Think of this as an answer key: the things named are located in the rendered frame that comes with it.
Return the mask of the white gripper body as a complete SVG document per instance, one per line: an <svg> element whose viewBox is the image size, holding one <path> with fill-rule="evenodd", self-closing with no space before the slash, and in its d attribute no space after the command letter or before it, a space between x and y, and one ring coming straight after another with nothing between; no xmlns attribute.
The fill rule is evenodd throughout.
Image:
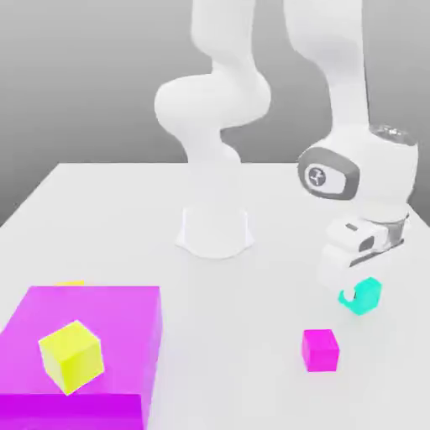
<svg viewBox="0 0 430 430"><path fill-rule="evenodd" d="M369 277L381 280L390 271L393 255L403 247L402 240L384 252L353 253L328 244L322 250L317 267L317 280L333 293L340 291L351 293L358 283Z"/></svg>

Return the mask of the small magenta cube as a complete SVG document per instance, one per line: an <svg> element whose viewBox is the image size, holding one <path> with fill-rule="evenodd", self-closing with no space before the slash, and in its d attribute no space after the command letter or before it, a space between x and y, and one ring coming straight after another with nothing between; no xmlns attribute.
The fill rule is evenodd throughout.
<svg viewBox="0 0 430 430"><path fill-rule="evenodd" d="M331 329L306 329L302 358L308 372L331 372L338 367L340 349Z"/></svg>

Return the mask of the large magenta box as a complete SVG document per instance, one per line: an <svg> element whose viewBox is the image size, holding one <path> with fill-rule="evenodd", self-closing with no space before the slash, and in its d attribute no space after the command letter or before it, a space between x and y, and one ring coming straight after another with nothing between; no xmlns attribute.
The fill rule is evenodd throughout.
<svg viewBox="0 0 430 430"><path fill-rule="evenodd" d="M75 320L105 370L66 396L38 342ZM0 332L0 430L147 430L161 334L156 286L31 286Z"/></svg>

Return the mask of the small teal cube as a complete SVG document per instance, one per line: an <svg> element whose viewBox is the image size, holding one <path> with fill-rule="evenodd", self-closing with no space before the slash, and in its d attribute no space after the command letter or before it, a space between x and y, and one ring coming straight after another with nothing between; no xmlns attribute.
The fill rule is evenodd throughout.
<svg viewBox="0 0 430 430"><path fill-rule="evenodd" d="M338 301L357 316L365 315L375 309L380 300L382 284L374 277L360 281L354 287L354 296L348 300L344 291L340 291Z"/></svg>

